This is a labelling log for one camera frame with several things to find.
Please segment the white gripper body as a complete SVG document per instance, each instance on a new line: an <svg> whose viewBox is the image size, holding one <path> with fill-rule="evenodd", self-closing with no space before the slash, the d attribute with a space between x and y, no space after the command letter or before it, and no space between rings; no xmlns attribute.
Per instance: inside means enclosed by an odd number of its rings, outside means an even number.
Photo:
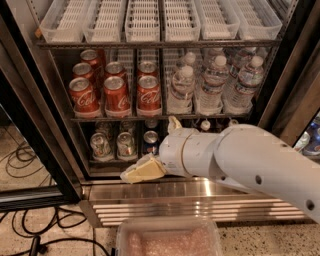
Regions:
<svg viewBox="0 0 320 256"><path fill-rule="evenodd" d="M170 175L189 176L183 164L183 148L194 128L178 128L168 134L159 146L160 162Z"/></svg>

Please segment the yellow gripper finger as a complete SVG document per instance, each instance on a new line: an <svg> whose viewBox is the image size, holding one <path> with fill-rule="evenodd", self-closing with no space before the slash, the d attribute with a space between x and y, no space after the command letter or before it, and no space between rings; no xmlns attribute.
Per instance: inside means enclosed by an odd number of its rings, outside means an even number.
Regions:
<svg viewBox="0 0 320 256"><path fill-rule="evenodd" d="M159 157L149 153L123 171L120 178L125 183L134 184L161 178L166 173Z"/></svg>
<svg viewBox="0 0 320 256"><path fill-rule="evenodd" d="M178 133L182 129L180 121L175 116L170 116L168 121L167 131L169 134Z"/></svg>

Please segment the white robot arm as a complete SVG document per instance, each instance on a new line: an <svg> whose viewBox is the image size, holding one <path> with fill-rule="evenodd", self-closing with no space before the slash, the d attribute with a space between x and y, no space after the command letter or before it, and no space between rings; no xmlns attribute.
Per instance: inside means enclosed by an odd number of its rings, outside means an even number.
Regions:
<svg viewBox="0 0 320 256"><path fill-rule="evenodd" d="M234 124L219 133L184 128L169 118L168 135L121 173L126 183L164 175L204 177L245 192L261 192L320 222L320 165L262 128Z"/></svg>

